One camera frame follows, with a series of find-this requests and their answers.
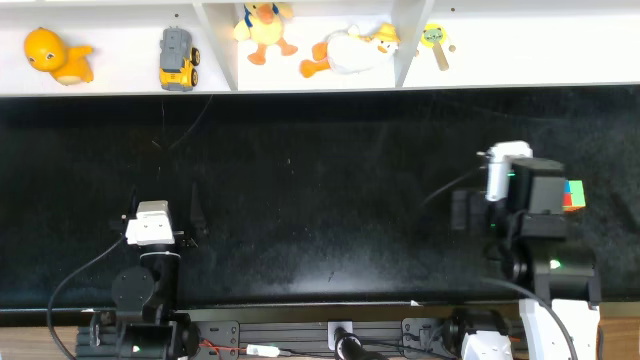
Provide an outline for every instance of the blue vest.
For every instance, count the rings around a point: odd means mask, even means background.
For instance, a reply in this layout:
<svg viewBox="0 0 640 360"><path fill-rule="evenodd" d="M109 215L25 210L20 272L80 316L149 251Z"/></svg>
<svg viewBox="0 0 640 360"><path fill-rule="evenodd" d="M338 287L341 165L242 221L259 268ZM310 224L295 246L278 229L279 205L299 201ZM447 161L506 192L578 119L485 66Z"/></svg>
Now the blue vest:
<svg viewBox="0 0 640 360"><path fill-rule="evenodd" d="M276 15L280 13L280 10L278 10L278 7L276 6L275 3L273 4L273 13ZM249 11L249 9L247 9L247 5L245 5L244 6L244 22L247 24L248 28L252 28L253 24L251 23L249 16L251 16L251 12Z"/></svg>

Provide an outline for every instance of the wooden handle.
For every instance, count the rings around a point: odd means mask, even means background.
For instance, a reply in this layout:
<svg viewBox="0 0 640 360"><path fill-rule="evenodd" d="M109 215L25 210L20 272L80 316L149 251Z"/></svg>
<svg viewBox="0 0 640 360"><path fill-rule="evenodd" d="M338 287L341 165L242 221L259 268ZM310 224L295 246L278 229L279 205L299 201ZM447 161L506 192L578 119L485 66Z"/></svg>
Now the wooden handle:
<svg viewBox="0 0 640 360"><path fill-rule="evenodd" d="M447 62L447 58L444 56L444 51L442 51L442 45L440 45L439 41L433 43L433 54L436 56L436 61L438 62L440 71L449 70L449 63Z"/></svg>

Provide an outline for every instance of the black tabletop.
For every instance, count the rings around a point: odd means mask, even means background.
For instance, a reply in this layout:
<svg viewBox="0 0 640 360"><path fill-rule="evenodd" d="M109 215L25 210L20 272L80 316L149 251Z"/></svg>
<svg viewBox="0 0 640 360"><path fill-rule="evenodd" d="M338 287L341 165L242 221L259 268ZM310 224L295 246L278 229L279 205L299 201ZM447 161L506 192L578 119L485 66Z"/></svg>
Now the black tabletop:
<svg viewBox="0 0 640 360"><path fill-rule="evenodd" d="M184 224L194 182L211 239L182 253L182 308L513 298L478 284L498 272L483 241L449 230L449 193L419 207L509 140L583 181L571 238L596 251L605 300L637 300L638 98L627 86L219 95L180 141L209 96L3 99L0 308L45 307L117 239L109 221L133 187ZM121 245L59 306L109 305L137 258Z"/></svg>

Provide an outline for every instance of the rubik's cube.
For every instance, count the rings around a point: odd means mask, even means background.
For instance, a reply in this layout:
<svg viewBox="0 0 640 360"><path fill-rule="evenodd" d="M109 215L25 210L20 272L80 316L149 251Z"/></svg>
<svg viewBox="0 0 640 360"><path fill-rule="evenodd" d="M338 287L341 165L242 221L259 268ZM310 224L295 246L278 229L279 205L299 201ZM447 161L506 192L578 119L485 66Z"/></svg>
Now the rubik's cube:
<svg viewBox="0 0 640 360"><path fill-rule="evenodd" d="M587 206L584 199L584 189L582 181L567 180L564 184L564 202L562 207L564 211L575 211Z"/></svg>

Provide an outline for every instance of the orange beak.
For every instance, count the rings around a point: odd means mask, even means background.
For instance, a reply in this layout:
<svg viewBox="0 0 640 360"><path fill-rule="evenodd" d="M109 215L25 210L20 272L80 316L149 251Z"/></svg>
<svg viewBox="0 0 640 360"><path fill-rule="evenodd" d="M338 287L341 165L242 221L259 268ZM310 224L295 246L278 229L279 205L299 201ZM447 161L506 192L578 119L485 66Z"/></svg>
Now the orange beak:
<svg viewBox="0 0 640 360"><path fill-rule="evenodd" d="M260 21L267 25L271 24L273 22L273 17L275 16L275 14L273 13L273 5L264 4L260 6L256 14L258 15L258 19L260 19Z"/></svg>

